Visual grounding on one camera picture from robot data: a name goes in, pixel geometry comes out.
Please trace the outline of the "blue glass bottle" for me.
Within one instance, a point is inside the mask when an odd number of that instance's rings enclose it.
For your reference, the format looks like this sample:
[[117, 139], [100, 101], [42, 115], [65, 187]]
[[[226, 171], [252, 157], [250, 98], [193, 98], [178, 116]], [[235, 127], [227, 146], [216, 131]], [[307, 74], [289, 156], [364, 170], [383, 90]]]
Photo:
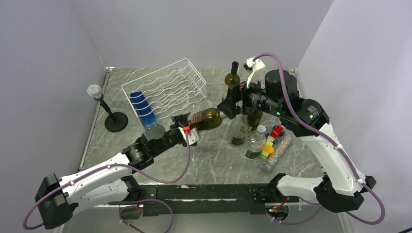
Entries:
[[158, 123], [153, 110], [141, 91], [132, 92], [129, 99], [144, 130]]

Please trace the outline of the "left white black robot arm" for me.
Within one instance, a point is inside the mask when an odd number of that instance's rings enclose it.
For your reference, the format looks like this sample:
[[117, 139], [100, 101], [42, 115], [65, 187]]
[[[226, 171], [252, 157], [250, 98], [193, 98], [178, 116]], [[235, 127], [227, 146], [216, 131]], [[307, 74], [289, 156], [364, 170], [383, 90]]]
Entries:
[[168, 181], [154, 178], [143, 169], [168, 149], [176, 145], [189, 148], [200, 140], [200, 132], [189, 124], [188, 116], [172, 117], [169, 130], [158, 124], [150, 126], [135, 143], [89, 169], [61, 178], [54, 173], [46, 176], [34, 198], [42, 219], [40, 226], [47, 230], [57, 228], [75, 214], [104, 203], [135, 203], [140, 191], [133, 173], [167, 184]]

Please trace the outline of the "labelled dark wine bottle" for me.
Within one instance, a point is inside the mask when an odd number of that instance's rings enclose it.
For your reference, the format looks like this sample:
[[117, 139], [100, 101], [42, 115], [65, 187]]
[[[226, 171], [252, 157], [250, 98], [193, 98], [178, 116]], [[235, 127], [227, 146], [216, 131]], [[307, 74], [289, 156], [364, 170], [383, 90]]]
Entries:
[[227, 116], [217, 108], [207, 108], [187, 116], [187, 123], [190, 128], [197, 129], [198, 132], [209, 131], [219, 127]]

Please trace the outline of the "dark green wine bottle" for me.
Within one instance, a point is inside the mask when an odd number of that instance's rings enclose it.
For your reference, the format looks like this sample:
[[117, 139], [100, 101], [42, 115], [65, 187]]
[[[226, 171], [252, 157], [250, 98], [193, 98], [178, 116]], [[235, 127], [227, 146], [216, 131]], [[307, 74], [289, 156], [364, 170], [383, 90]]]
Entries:
[[225, 100], [227, 93], [228, 93], [229, 86], [238, 85], [240, 83], [240, 76], [238, 75], [238, 68], [239, 68], [239, 63], [237, 61], [233, 61], [231, 64], [231, 70], [225, 76], [225, 79], [224, 79], [222, 100]]

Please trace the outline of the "clear glass bottle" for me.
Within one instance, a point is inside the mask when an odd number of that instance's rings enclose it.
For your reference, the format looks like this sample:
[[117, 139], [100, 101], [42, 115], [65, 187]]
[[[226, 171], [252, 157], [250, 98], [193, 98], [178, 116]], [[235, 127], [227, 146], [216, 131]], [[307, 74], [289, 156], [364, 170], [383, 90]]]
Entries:
[[228, 143], [230, 146], [239, 147], [242, 146], [245, 137], [248, 134], [248, 123], [246, 115], [238, 115], [231, 120], [229, 125]]

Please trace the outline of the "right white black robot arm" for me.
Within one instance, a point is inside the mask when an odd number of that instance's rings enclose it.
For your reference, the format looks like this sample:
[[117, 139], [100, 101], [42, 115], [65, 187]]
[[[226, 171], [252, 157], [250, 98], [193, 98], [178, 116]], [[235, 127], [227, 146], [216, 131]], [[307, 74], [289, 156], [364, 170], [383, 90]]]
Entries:
[[218, 110], [233, 119], [236, 105], [241, 102], [245, 114], [259, 110], [279, 117], [281, 124], [310, 148], [326, 172], [318, 178], [279, 173], [270, 181], [269, 198], [281, 201], [286, 196], [296, 196], [316, 200], [334, 213], [359, 209], [364, 201], [362, 194], [371, 191], [376, 180], [354, 166], [336, 139], [323, 107], [315, 100], [300, 97], [296, 78], [286, 70], [267, 72], [264, 82], [229, 86]]

